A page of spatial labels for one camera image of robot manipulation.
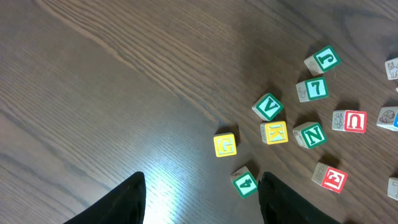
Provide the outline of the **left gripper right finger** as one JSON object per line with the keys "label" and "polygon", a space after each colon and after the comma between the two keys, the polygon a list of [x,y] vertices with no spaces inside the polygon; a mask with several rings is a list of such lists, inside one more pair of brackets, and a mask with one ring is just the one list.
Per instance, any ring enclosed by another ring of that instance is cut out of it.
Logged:
{"label": "left gripper right finger", "polygon": [[261,214],[265,223],[338,223],[271,172],[263,173],[257,189]]}

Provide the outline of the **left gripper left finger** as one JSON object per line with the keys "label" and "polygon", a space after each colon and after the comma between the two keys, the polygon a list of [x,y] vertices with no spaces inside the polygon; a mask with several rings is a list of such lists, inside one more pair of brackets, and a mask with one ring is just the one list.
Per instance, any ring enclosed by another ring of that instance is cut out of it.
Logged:
{"label": "left gripper left finger", "polygon": [[142,224],[146,207],[143,172],[135,172],[92,206],[65,224]]}

